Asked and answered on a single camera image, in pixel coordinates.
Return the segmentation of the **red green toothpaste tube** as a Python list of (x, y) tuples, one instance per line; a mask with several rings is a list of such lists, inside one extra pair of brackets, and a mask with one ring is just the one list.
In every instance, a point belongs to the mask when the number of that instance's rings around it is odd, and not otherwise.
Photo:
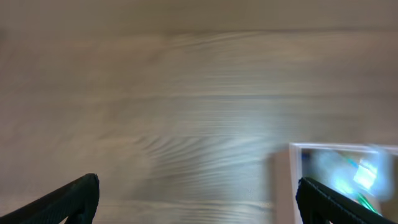
[(383, 148), (364, 151), (319, 150), (312, 154), (311, 176), (379, 215), (394, 195), (393, 155)]

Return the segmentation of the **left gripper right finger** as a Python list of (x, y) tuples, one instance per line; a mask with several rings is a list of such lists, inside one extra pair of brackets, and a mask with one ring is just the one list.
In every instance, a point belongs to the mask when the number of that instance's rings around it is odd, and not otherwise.
[(303, 224), (394, 224), (309, 177), (299, 180), (295, 198)]

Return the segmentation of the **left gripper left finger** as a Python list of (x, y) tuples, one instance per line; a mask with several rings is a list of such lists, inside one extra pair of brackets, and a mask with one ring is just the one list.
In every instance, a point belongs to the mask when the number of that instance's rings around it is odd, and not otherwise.
[(89, 173), (1, 217), (1, 223), (92, 224), (99, 204), (98, 176)]

